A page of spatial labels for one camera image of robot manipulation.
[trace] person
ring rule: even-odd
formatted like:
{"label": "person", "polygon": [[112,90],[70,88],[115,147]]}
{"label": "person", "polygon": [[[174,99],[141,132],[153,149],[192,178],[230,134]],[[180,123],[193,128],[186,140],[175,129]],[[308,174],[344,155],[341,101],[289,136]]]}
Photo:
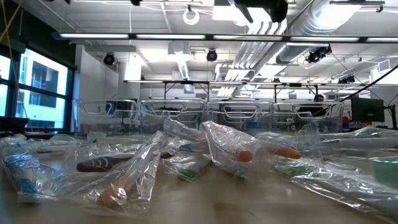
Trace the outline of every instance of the person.
{"label": "person", "polygon": [[324,99],[325,98],[321,94],[318,94],[318,95],[315,95],[315,97],[313,98],[313,101],[314,102],[323,102]]}
{"label": "person", "polygon": [[[323,102],[325,98],[321,95],[315,95],[313,101],[314,102]],[[306,107],[301,107],[297,111],[301,117],[306,116],[305,114],[309,115],[308,113],[311,113],[313,117],[322,117],[326,115],[328,112],[328,108],[324,108],[322,106],[306,106]]]}

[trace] white wall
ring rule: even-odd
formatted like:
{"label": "white wall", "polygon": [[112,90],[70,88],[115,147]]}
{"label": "white wall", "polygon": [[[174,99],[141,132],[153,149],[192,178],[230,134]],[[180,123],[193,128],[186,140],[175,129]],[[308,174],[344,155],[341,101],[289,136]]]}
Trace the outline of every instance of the white wall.
{"label": "white wall", "polygon": [[86,52],[83,45],[76,47],[74,99],[110,99],[118,93],[119,75]]}
{"label": "white wall", "polygon": [[124,83],[126,72],[129,72],[127,62],[120,63],[117,98],[140,100],[140,83]]}

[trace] clear plastic bin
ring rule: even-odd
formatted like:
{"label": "clear plastic bin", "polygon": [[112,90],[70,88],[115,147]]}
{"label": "clear plastic bin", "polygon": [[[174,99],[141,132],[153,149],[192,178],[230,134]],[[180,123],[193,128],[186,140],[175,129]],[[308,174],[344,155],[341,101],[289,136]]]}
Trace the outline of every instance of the clear plastic bin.
{"label": "clear plastic bin", "polygon": [[139,113],[134,100],[74,100],[75,133],[138,133]]}
{"label": "clear plastic bin", "polygon": [[252,136],[271,131],[272,103],[222,101],[207,103],[209,119]]}
{"label": "clear plastic bin", "polygon": [[143,100],[139,109],[142,134],[162,131],[164,119],[168,117],[195,129],[206,121],[205,104],[197,100]]}
{"label": "clear plastic bin", "polygon": [[340,102],[276,103],[273,132],[295,134],[306,124],[320,133],[340,133],[343,127],[343,107]]}

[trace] ceiling light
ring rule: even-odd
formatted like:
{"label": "ceiling light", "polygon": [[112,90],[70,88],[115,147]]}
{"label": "ceiling light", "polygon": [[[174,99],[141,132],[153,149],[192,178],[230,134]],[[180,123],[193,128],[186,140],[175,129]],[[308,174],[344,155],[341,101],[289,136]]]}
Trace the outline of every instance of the ceiling light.
{"label": "ceiling light", "polygon": [[357,42],[359,37],[291,37],[291,41]]}
{"label": "ceiling light", "polygon": [[127,83],[163,83],[163,81],[157,80],[125,80]]}
{"label": "ceiling light", "polygon": [[209,82],[209,84],[240,85],[240,84],[243,84],[243,82]]}
{"label": "ceiling light", "polygon": [[60,34],[64,39],[128,39],[128,34]]}
{"label": "ceiling light", "polygon": [[214,35],[215,40],[254,40],[254,41],[280,41],[281,36],[271,35]]}
{"label": "ceiling light", "polygon": [[204,40],[204,35],[181,35],[181,34],[137,34],[137,39],[195,39]]}
{"label": "ceiling light", "polygon": [[367,42],[398,42],[398,37],[370,37]]}

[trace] wooden table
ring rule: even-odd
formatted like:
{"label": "wooden table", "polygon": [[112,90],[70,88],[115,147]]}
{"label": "wooden table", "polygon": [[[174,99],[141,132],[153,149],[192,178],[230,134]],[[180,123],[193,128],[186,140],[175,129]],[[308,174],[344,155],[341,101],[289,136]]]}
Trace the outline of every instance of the wooden table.
{"label": "wooden table", "polygon": [[158,171],[150,209],[140,219],[92,215],[68,202],[17,203],[16,196],[2,170],[1,224],[383,223],[296,186],[274,171],[269,171],[263,182],[246,182],[214,165],[192,183]]}

